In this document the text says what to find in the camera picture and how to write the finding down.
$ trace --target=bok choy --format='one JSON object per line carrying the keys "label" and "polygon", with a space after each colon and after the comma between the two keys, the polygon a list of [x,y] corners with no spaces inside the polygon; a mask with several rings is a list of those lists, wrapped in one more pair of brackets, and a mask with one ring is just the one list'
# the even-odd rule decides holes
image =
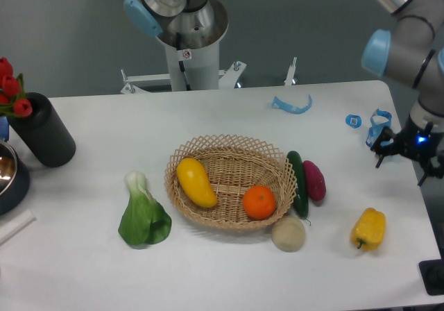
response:
{"label": "bok choy", "polygon": [[120,236],[132,246],[165,240],[171,230],[171,218],[147,190],[145,174],[132,171],[124,180],[130,200],[120,221]]}

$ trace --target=wicker basket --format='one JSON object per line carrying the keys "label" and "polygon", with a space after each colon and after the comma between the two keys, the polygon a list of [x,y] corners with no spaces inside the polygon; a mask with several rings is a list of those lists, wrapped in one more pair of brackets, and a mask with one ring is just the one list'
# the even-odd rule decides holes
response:
{"label": "wicker basket", "polygon": [[[176,168],[186,157],[204,166],[218,199],[215,207],[197,206],[181,188]],[[253,185],[268,186],[276,197],[277,209],[268,219],[255,221],[244,212],[242,196]],[[286,156],[271,144],[236,135],[206,135],[181,145],[166,167],[165,187],[173,205],[190,220],[230,230],[273,224],[296,196],[296,178]]]}

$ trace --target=orange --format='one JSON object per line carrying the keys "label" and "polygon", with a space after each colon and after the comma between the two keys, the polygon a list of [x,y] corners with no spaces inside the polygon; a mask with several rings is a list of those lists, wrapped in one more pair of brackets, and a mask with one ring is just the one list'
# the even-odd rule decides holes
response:
{"label": "orange", "polygon": [[256,185],[244,194],[242,205],[246,214],[252,219],[266,219],[275,212],[276,199],[267,186]]}

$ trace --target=sticker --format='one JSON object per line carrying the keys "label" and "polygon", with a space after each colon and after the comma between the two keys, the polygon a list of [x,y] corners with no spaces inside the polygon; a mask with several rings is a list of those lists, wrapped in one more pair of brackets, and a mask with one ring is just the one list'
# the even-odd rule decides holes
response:
{"label": "sticker", "polygon": [[178,51],[178,59],[179,61],[191,60],[192,58],[191,49],[180,49]]}
{"label": "sticker", "polygon": [[[370,118],[370,122],[372,126],[368,129],[368,136],[366,140],[366,144],[368,146],[372,146],[373,143],[376,141],[377,137],[381,133],[383,127],[391,126],[391,113],[387,111],[383,111],[380,109],[376,109],[376,111],[372,114]],[[381,143],[381,146],[386,146],[387,144],[390,144],[390,141],[384,141]]]}
{"label": "sticker", "polygon": [[345,123],[352,128],[359,128],[362,124],[362,120],[359,115],[348,115],[345,118]]}
{"label": "sticker", "polygon": [[313,104],[313,99],[311,99],[310,95],[308,95],[308,104],[303,108],[299,108],[298,106],[293,106],[291,104],[285,103],[275,96],[273,102],[271,103],[271,107],[278,108],[280,110],[293,113],[295,115],[301,115],[302,113],[307,112],[311,108],[312,104]]}

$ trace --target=black vase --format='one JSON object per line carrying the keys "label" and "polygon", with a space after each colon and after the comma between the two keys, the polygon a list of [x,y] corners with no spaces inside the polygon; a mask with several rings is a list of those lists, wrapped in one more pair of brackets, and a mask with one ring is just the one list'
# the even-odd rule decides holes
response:
{"label": "black vase", "polygon": [[68,163],[76,152],[76,143],[53,105],[42,94],[29,92],[26,98],[33,107],[29,117],[9,117],[12,129],[34,156],[47,167]]}

